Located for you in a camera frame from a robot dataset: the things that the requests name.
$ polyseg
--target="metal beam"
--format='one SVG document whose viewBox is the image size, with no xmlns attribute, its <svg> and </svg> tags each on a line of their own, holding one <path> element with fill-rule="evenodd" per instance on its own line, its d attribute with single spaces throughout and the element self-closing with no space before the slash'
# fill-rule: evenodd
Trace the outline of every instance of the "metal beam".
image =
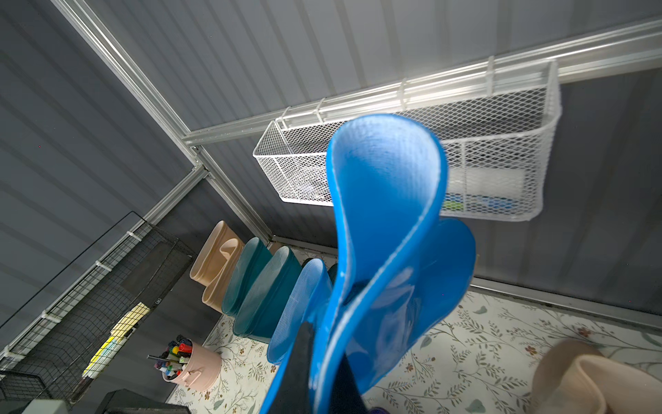
<svg viewBox="0 0 662 414">
<path fill-rule="evenodd" d="M 263 239 L 264 242 L 268 242 L 271 231 L 267 225 L 230 182 L 221 167 L 216 162 L 210 162 L 212 160 L 210 156 L 199 156 L 193 148 L 184 143 L 183 139 L 191 132 L 189 127 L 179 118 L 165 97 L 156 89 L 156 86 L 85 0 L 51 0 L 51 2 L 135 96 L 189 161 L 193 165 L 204 164 L 204 167 L 211 173 L 211 177 L 207 178 L 209 183 L 223 197 L 233 212 L 256 236 Z"/>
<path fill-rule="evenodd" d="M 329 256 L 338 257 L 338 249 L 334 247 L 321 246 L 319 244 L 302 242 L 299 240 L 293 240 L 291 238 L 280 236 L 274 236 L 273 241 L 309 252 L 322 253 Z M 660 315 L 634 311 L 624 307 L 606 305 L 604 303 L 577 299 L 576 297 L 559 295 L 556 293 L 549 293 L 536 289 L 529 289 L 527 287 L 496 282 L 494 280 L 485 279 L 483 276 L 474 276 L 474 278 L 471 280 L 471 286 L 469 289 L 489 295 L 494 295 L 496 293 L 516 299 L 533 301 L 568 311 L 575 311 L 584 315 L 591 315 L 619 323 L 625 323 L 627 325 L 636 325 L 638 327 L 645 327 L 656 330 L 662 329 L 662 316 Z"/>
<path fill-rule="evenodd" d="M 145 214 L 145 220 L 153 225 L 160 222 L 161 219 L 163 219 L 166 214 L 168 214 L 181 201 L 181 199 L 189 193 L 189 191 L 208 175 L 209 171 L 207 171 L 202 164 L 198 163 L 191 172 L 189 172 L 172 190 L 170 190 L 168 194 L 165 195 L 165 197 L 161 199 L 161 201 L 156 203 L 156 205 Z"/>
<path fill-rule="evenodd" d="M 497 56 L 493 60 L 495 87 L 517 90 L 541 83 L 541 79 L 522 76 L 517 70 L 552 59 L 559 64 L 561 83 L 662 67 L 662 19 Z M 489 60 L 481 60 L 429 76 L 232 121 L 190 132 L 184 143 L 194 146 L 255 136 L 276 118 L 281 118 L 286 128 L 298 128 L 484 96 L 489 67 Z"/>
</svg>

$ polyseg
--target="beige rubber boot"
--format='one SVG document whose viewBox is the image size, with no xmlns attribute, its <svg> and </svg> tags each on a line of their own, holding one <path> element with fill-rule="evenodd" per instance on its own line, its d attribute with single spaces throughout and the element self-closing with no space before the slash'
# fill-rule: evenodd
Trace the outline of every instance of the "beige rubber boot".
<svg viewBox="0 0 662 414">
<path fill-rule="evenodd" d="M 535 414 L 657 414 L 662 382 L 577 340 L 554 346 L 532 386 Z"/>
<path fill-rule="evenodd" d="M 243 249 L 244 243 L 238 238 L 231 238 L 220 247 L 219 252 L 225 258 L 225 263 L 203 292 L 205 305 L 221 312 L 225 292 L 228 290 L 234 267 L 237 265 Z"/>
<path fill-rule="evenodd" d="M 209 286 L 227 262 L 227 258 L 221 252 L 220 247 L 231 239 L 238 241 L 239 251 L 241 252 L 241 249 L 244 248 L 244 242 L 239 240 L 234 231 L 224 221 L 219 221 L 191 267 L 191 279 Z"/>
</svg>

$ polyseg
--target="aluminum frame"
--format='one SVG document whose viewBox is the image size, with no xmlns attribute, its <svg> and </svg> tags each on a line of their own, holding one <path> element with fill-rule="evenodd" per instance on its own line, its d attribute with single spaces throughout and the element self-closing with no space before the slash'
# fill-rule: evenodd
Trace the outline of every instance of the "aluminum frame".
<svg viewBox="0 0 662 414">
<path fill-rule="evenodd" d="M 325 254 L 329 256 L 338 257 L 338 249 L 333 247 L 321 246 L 308 242 L 294 240 L 292 238 L 274 236 L 275 242 L 280 242 L 286 246 L 297 248 L 311 252 L 313 254 Z M 521 299 L 528 302 L 536 302 L 542 305 L 560 308 L 566 311 L 578 312 L 583 315 L 591 317 L 600 317 L 624 323 L 626 325 L 633 325 L 645 329 L 653 329 L 656 331 L 662 330 L 662 316 L 653 313 L 646 313 L 626 309 L 624 307 L 607 305 L 605 303 L 588 301 L 585 299 L 578 299 L 557 293 L 550 293 L 542 290 L 530 289 L 517 285 L 506 284 L 503 282 L 496 282 L 485 278 L 482 275 L 475 275 L 471 280 L 469 290 L 486 293 L 487 295 L 501 295 Z"/>
<path fill-rule="evenodd" d="M 246 201 L 244 196 L 239 192 L 237 187 L 234 186 L 228 176 L 225 175 L 222 168 L 207 150 L 201 147 L 195 147 L 195 150 L 198 159 L 200 159 L 210 173 L 208 180 L 212 187 L 214 187 L 219 194 L 225 194 L 223 198 L 241 221 L 243 221 L 253 234 L 259 237 L 264 244 L 268 244 L 273 236 L 269 227 L 267 227 L 264 221 L 262 221 L 258 213 L 248 201 Z"/>
<path fill-rule="evenodd" d="M 196 130 L 186 135 L 184 143 L 194 146 L 261 134 L 274 119 L 283 129 L 299 128 L 346 121 L 369 113 L 394 112 L 470 99 L 485 94 L 486 88 L 493 93 L 525 89 L 530 84 L 539 83 L 541 79 L 518 77 L 517 71 L 523 66 L 548 60 L 558 61 L 561 83 L 661 67 L 662 19 L 619 26 L 588 36 L 491 57 L 429 76 L 403 79 L 389 85 L 327 97 Z M 492 80 L 487 86 L 486 76 Z"/>
</svg>

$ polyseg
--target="floral floor mat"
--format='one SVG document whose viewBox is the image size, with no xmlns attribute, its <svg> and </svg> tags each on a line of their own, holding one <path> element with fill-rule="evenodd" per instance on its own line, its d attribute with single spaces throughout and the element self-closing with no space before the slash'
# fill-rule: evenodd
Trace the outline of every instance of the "floral floor mat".
<svg viewBox="0 0 662 414">
<path fill-rule="evenodd" d="M 392 414 L 525 413 L 538 362 L 565 338 L 662 379 L 662 336 L 469 292 L 363 398 Z M 192 414 L 259 412 L 277 369 L 267 345 L 234 336 L 223 316 L 205 346 L 224 359 L 219 379 L 203 393 L 179 386 L 168 402 Z"/>
</svg>

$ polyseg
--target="corrugated metal wall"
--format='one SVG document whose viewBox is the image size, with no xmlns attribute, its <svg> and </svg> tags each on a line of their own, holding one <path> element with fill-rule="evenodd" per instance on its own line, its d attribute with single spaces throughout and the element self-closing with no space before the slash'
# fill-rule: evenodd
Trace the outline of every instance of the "corrugated metal wall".
<svg viewBox="0 0 662 414">
<path fill-rule="evenodd" d="M 254 237 L 225 200 L 205 180 L 196 185 L 158 226 L 199 252 L 214 226 L 221 220 L 244 242 Z"/>
<path fill-rule="evenodd" d="M 123 215 L 151 209 L 191 164 L 50 2 L 3 2 L 0 33 L 4 321 Z M 0 345 L 116 240 L 40 294 Z"/>
<path fill-rule="evenodd" d="M 191 130 L 662 14 L 659 0 L 89 0 Z"/>
<path fill-rule="evenodd" d="M 530 222 L 467 220 L 494 280 L 662 313 L 662 73 L 563 85 L 545 207 Z M 331 207 L 284 203 L 251 153 L 205 146 L 276 235 L 336 246 Z"/>
</svg>

